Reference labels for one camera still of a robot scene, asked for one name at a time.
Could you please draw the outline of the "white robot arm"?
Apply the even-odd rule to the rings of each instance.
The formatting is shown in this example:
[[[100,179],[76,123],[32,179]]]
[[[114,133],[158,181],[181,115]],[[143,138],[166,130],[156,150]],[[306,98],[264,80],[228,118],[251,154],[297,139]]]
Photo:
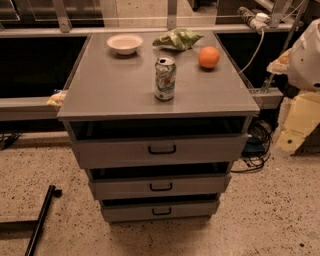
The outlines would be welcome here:
[[[272,74],[285,74],[299,90],[281,103],[274,149],[294,154],[320,124],[320,19],[310,23],[293,46],[267,66]]]

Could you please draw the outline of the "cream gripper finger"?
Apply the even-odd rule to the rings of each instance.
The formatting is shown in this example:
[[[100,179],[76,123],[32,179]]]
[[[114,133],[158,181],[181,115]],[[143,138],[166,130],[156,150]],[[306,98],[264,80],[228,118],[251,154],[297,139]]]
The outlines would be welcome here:
[[[320,124],[320,93],[300,91],[293,99],[285,97],[280,106],[275,147],[293,154]]]

